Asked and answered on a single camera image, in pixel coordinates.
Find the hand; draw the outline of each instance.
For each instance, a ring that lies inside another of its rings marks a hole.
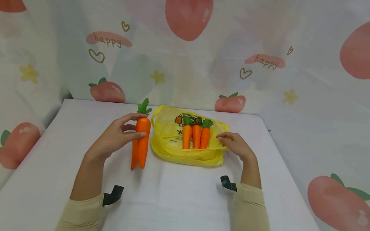
[[[119,119],[114,120],[111,125],[101,134],[87,151],[86,156],[90,158],[106,159],[113,152],[118,151],[127,143],[146,136],[145,132],[126,132],[127,130],[136,130],[136,126],[125,124],[130,120],[137,120],[148,115],[140,113],[130,113]]]
[[[216,138],[234,154],[239,156],[243,162],[256,159],[256,155],[252,149],[238,133],[224,132],[217,135]]]

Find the carrot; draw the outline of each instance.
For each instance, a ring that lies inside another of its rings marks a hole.
[[[192,134],[192,128],[190,124],[192,120],[190,116],[183,116],[183,118],[185,126],[182,128],[182,149],[189,149]]]
[[[136,167],[138,163],[138,141],[134,140],[132,142],[132,156],[131,156],[131,170]]]
[[[201,149],[208,148],[209,138],[211,137],[211,130],[209,129],[213,122],[209,119],[203,121],[203,129],[201,134]]]
[[[199,149],[201,147],[202,118],[196,118],[195,123],[193,126],[193,148]]]
[[[152,111],[151,108],[147,109],[149,104],[148,98],[144,100],[142,104],[138,105],[138,113],[149,115]],[[147,135],[143,138],[138,139],[138,161],[141,169],[145,167],[145,161],[147,160],[148,145],[149,145],[149,133],[150,133],[150,120],[148,118],[140,118],[136,122],[136,132],[145,132]]]

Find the long sleeve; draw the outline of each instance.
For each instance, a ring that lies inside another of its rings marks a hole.
[[[97,231],[105,217],[104,195],[85,201],[69,199],[59,220],[56,231]]]
[[[247,184],[237,184],[234,195],[234,231],[269,231],[263,192]]]

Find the heart doodle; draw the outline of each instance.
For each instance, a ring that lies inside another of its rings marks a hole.
[[[104,60],[105,60],[105,55],[104,55],[102,52],[98,52],[98,53],[96,53],[94,50],[89,49],[89,55],[91,56],[91,58],[92,58],[93,60],[97,61],[98,63],[103,63],[103,62],[104,62]],[[98,57],[99,55],[103,55],[103,58],[101,59],[101,61],[99,61],[99,60],[97,60],[97,59],[95,58],[95,57]]]
[[[290,47],[287,55],[290,55],[292,52],[293,52],[293,47]]]
[[[250,75],[252,75],[252,71],[251,70],[248,70],[248,71],[245,71],[244,67],[242,69],[240,69],[240,72],[239,72],[239,77],[241,79],[246,79],[248,78]]]
[[[125,21],[121,22],[121,26],[124,32],[128,32],[128,30],[130,29],[130,25],[126,24]]]

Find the yellow flower print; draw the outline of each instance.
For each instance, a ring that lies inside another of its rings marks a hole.
[[[152,79],[154,79],[154,84],[157,85],[158,83],[164,83],[165,80],[164,80],[164,73],[158,73],[158,71],[154,71],[153,74],[150,74],[150,77]]]
[[[36,71],[31,64],[27,67],[20,66],[19,70],[23,73],[21,76],[23,82],[31,80],[34,84],[37,84],[38,71]]]
[[[295,93],[296,91],[294,89],[291,89],[290,91],[284,91],[285,99],[283,100],[283,103],[288,102],[290,105],[293,105],[298,99],[298,95]]]

